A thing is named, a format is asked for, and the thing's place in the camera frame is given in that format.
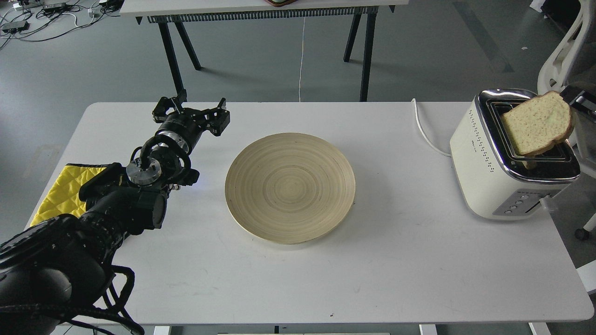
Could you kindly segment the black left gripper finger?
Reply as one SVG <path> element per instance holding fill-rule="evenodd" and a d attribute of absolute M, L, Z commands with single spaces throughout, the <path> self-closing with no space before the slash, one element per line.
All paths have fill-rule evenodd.
<path fill-rule="evenodd" d="M 214 136 L 221 136 L 230 123 L 230 113 L 226 110 L 226 99 L 222 98 L 215 108 L 201 111 L 201 128 Z"/>
<path fill-rule="evenodd" d="M 153 121 L 155 123 L 164 123 L 168 117 L 172 115 L 183 114 L 182 104 L 185 102 L 184 97 L 161 97 L 156 107 L 152 111 Z"/>

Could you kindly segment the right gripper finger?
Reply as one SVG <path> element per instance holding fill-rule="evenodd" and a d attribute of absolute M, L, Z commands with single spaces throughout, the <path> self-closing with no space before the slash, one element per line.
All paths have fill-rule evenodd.
<path fill-rule="evenodd" d="M 560 96 L 580 115 L 596 122 L 596 98 L 589 89 L 581 85 L 568 85 L 560 92 Z"/>

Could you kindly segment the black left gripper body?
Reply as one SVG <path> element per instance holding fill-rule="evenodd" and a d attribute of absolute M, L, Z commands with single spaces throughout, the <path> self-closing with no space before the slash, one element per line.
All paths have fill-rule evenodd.
<path fill-rule="evenodd" d="M 186 110 L 185 113 L 159 114 L 155 122 L 160 124 L 156 135 L 172 138 L 187 154 L 191 154 L 196 143 L 207 130 L 208 117 L 198 110 Z"/>

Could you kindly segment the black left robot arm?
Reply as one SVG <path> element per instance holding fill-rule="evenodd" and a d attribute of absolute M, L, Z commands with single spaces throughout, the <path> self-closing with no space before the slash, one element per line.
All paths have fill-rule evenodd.
<path fill-rule="evenodd" d="M 81 187 L 83 214 L 54 216 L 1 245 L 3 335 L 49 335 L 62 323 L 108 334 L 78 316 L 145 333 L 125 308 L 135 273 L 114 265 L 115 253 L 128 236 L 161 228 L 170 192 L 199 178 L 190 155 L 203 132 L 220 136 L 230 122 L 225 98 L 198 110 L 183 107 L 186 97 L 162 97 L 152 112 L 160 127 L 129 164 L 108 165 Z"/>

